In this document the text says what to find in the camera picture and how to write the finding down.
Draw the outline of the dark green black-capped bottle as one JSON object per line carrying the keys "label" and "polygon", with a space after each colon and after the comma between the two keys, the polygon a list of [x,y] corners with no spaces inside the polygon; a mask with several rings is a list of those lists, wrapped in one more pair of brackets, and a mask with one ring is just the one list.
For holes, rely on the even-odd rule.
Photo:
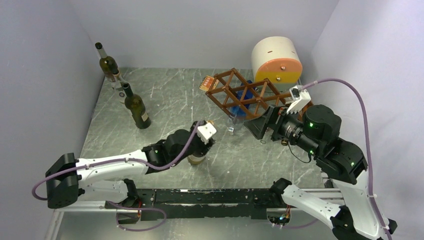
{"label": "dark green black-capped bottle", "polygon": [[124,105],[130,111],[136,127],[139,129],[147,129],[152,122],[142,98],[133,93],[128,82],[125,82],[122,87],[126,94]]}

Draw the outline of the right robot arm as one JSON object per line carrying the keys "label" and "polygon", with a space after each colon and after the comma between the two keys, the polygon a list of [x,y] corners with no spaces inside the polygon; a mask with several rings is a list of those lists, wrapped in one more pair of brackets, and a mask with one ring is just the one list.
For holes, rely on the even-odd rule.
{"label": "right robot arm", "polygon": [[326,226],[339,240],[389,240],[397,223],[384,217],[371,195],[371,166],[362,150],[340,138],[342,120],[325,105],[309,107],[298,120],[274,105],[244,126],[260,140],[267,129],[272,141],[284,140],[304,150],[334,182],[342,205],[330,203],[281,178],[270,187],[270,202],[298,208]]}

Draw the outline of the clear square black-capped bottle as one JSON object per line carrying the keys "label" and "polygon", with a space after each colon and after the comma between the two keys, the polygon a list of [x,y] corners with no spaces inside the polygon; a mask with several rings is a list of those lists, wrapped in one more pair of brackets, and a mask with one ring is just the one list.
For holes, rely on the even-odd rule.
{"label": "clear square black-capped bottle", "polygon": [[[267,141],[265,141],[265,140],[263,140],[263,139],[261,139],[259,142],[260,142],[261,144],[263,144],[263,145],[265,145],[265,144],[267,144],[267,143],[268,143]],[[282,146],[284,146],[284,147],[286,147],[286,146],[288,146],[288,145],[289,145],[289,142],[288,142],[286,139],[279,140],[279,143],[280,143]]]}

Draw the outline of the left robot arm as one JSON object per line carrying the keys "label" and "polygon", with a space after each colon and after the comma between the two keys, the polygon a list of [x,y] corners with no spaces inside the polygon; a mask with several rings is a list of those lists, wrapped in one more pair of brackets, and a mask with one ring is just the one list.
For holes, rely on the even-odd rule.
{"label": "left robot arm", "polygon": [[214,145],[216,133],[206,124],[190,131],[179,129],[166,139],[126,154],[101,158],[63,154],[45,173],[47,206],[60,209],[77,201],[111,201],[132,208],[139,194],[126,176],[162,172],[189,156],[200,159]]}

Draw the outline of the dark gold-capped wine bottle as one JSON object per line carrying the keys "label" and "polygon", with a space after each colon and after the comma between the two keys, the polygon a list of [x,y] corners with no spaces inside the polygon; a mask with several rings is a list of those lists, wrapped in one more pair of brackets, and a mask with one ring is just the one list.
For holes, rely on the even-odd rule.
{"label": "dark gold-capped wine bottle", "polygon": [[[200,124],[205,122],[211,122],[214,125],[214,122],[212,120],[203,120],[200,122]],[[202,163],[205,159],[206,159],[206,156],[194,156],[192,154],[187,157],[187,160],[191,165],[198,165]]]}

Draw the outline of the olive green wine bottle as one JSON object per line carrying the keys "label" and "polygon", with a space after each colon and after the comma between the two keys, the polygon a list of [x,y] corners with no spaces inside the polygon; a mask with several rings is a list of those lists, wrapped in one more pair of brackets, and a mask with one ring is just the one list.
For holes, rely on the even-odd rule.
{"label": "olive green wine bottle", "polygon": [[118,68],[115,59],[106,53],[103,45],[100,42],[96,42],[94,45],[100,57],[99,66],[103,71],[106,79],[111,83],[115,82],[116,80],[112,71],[112,69]]}

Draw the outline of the clear round liquor bottle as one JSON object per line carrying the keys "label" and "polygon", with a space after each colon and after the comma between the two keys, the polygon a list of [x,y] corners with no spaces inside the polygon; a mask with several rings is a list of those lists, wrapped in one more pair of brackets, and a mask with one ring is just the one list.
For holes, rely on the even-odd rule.
{"label": "clear round liquor bottle", "polygon": [[126,93],[123,89],[123,85],[125,83],[120,70],[117,67],[114,67],[112,70],[112,75],[115,79],[114,82],[114,90],[116,91],[117,98],[121,104],[125,104]]}

